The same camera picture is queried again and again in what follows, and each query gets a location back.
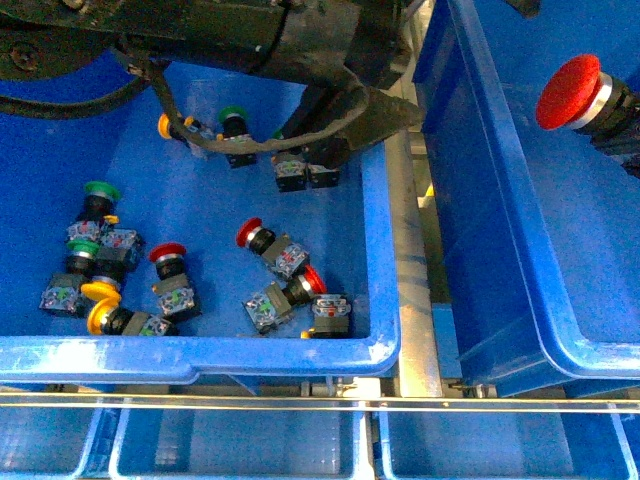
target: red mushroom push button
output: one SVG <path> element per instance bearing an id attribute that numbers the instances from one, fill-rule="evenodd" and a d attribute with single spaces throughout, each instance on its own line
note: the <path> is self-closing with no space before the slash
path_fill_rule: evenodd
<path id="1" fill-rule="evenodd" d="M 640 95 L 602 71 L 592 54 L 562 65 L 540 95 L 536 120 L 545 130 L 567 127 L 640 178 Z"/>

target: blue tray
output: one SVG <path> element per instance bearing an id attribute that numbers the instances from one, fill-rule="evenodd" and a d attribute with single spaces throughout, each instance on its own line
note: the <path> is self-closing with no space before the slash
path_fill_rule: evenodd
<path id="1" fill-rule="evenodd" d="M 608 479 L 638 472 L 617 414 L 381 413 L 384 480 Z"/>
<path id="2" fill-rule="evenodd" d="M 117 411 L 0 409 L 0 477 L 75 479 L 106 471 Z"/>
<path id="3" fill-rule="evenodd" d="M 579 53 L 640 87 L 633 6 L 547 2 L 532 20 L 502 2 L 477 9 L 437 3 L 415 78 L 465 381 L 501 395 L 637 383 L 640 183 L 533 115 Z"/>
<path id="4" fill-rule="evenodd" d="M 362 413 L 124 410 L 114 479 L 360 479 Z"/>
<path id="5" fill-rule="evenodd" d="M 122 83 L 119 72 L 118 65 L 103 58 L 63 79 L 0 84 L 0 90 L 77 100 Z M 221 108 L 241 105 L 259 140 L 285 121 L 302 91 L 300 85 L 187 65 L 174 64 L 168 76 L 185 114 L 214 124 Z M 75 91 L 78 82 L 81 88 Z M 268 155 L 260 155 L 256 166 L 237 170 L 221 155 L 196 158 L 181 143 L 160 138 L 160 113 L 148 91 L 129 106 L 94 119 L 0 116 L 5 159 L 0 241 L 12 246 L 0 252 L 0 379 L 185 384 L 200 374 L 387 370 L 398 353 L 399 327 L 383 147 L 354 158 L 337 188 L 280 194 Z M 150 247 L 166 241 L 187 246 L 204 313 L 180 324 L 180 337 L 88 337 L 83 320 L 52 318 L 38 310 L 50 275 L 63 266 L 64 233 L 82 205 L 82 186 L 93 179 L 122 190 L 116 213 Z M 252 216 L 308 247 L 329 289 L 350 295 L 353 339 L 300 340 L 300 332 L 312 326 L 309 308 L 296 310 L 295 319 L 268 338 L 252 338 L 256 331 L 241 302 L 274 280 L 259 258 L 235 244 L 238 228 Z M 123 305 L 156 312 L 151 291 L 156 281 L 153 265 L 144 260 L 127 279 Z"/>

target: screw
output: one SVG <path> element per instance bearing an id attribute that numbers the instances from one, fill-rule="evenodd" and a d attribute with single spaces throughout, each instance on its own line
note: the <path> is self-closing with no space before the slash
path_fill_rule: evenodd
<path id="1" fill-rule="evenodd" d="M 82 7 L 84 7 L 85 0 L 60 0 L 60 1 L 64 3 L 67 7 L 69 7 L 71 10 L 80 10 Z"/>
<path id="2" fill-rule="evenodd" d="M 38 69 L 38 51 L 30 43 L 16 43 L 11 48 L 10 56 L 20 70 L 33 72 Z"/>

